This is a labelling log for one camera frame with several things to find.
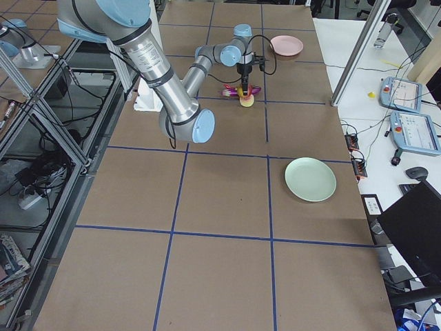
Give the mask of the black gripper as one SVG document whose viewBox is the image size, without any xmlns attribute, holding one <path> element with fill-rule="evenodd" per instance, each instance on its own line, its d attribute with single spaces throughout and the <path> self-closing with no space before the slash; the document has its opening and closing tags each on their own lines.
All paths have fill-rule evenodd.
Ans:
<svg viewBox="0 0 441 331">
<path fill-rule="evenodd" d="M 239 62 L 236 64 L 236 71 L 240 75 L 240 96 L 249 97 L 249 74 L 252 72 L 252 66 L 254 64 L 254 55 L 253 54 L 246 54 L 245 56 L 242 56 L 239 60 Z M 246 92 L 242 85 L 242 83 L 246 83 L 247 88 Z"/>
</svg>

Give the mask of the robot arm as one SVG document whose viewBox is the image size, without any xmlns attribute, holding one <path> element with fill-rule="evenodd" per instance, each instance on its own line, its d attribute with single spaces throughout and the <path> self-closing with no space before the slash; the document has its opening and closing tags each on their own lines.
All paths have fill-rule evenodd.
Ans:
<svg viewBox="0 0 441 331">
<path fill-rule="evenodd" d="M 175 74 L 152 34 L 149 1 L 58 1 L 59 30 L 69 37 L 95 43 L 110 40 L 124 49 L 142 79 L 163 107 L 159 125 L 170 139 L 205 143 L 212 137 L 215 117 L 201 108 L 195 95 L 216 63 L 232 67 L 252 62 L 252 29 L 234 28 L 231 41 L 201 46 L 183 80 Z"/>
</svg>

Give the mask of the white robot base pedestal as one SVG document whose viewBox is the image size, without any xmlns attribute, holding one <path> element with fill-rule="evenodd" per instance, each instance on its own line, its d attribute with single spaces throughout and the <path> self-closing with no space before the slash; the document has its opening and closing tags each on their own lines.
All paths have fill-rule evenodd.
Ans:
<svg viewBox="0 0 441 331">
<path fill-rule="evenodd" d="M 160 112 L 163 104 L 155 91 L 148 87 L 142 76 L 139 77 L 134 89 L 136 98 L 134 109 L 139 112 Z"/>
</svg>

